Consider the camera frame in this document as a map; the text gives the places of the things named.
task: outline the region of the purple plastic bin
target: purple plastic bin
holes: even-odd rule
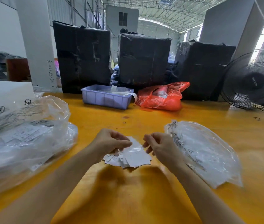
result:
[[[101,106],[113,107],[118,109],[128,108],[132,95],[129,94],[126,96],[121,96],[117,94],[105,93],[102,91],[95,91],[95,90],[106,90],[106,89],[111,89],[111,86],[92,85],[81,89],[83,102],[86,104],[101,105]]]

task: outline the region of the fan grille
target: fan grille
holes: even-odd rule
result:
[[[221,95],[233,106],[246,109],[263,108],[264,51],[255,60],[252,53],[240,56],[226,67]]]

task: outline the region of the wooden tabletop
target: wooden tabletop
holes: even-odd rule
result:
[[[264,223],[264,112],[229,109],[225,102],[184,101],[178,112],[127,110],[85,105],[81,95],[56,94],[70,107],[78,126],[77,145],[63,158],[25,183],[0,194],[0,210],[32,188],[92,141],[101,128],[117,130],[143,142],[143,135],[163,132],[171,120],[194,121],[211,129],[238,154],[244,187],[219,186],[220,196],[245,222]],[[177,179],[153,157],[151,165],[125,169],[100,162],[85,174],[52,220],[61,223],[201,223]]]

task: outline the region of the roof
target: roof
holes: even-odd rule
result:
[[[139,17],[176,31],[203,23],[208,9],[226,0],[103,0],[104,4],[139,9]]]

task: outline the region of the black plastic wrap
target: black plastic wrap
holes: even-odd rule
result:
[[[118,85],[135,90],[164,85],[171,38],[119,35]]]
[[[63,93],[81,93],[94,85],[109,85],[111,33],[53,21]]]
[[[235,46],[204,44],[190,41],[178,47],[172,82],[190,82],[183,92],[184,100],[217,101],[222,88],[224,69],[235,51]]]

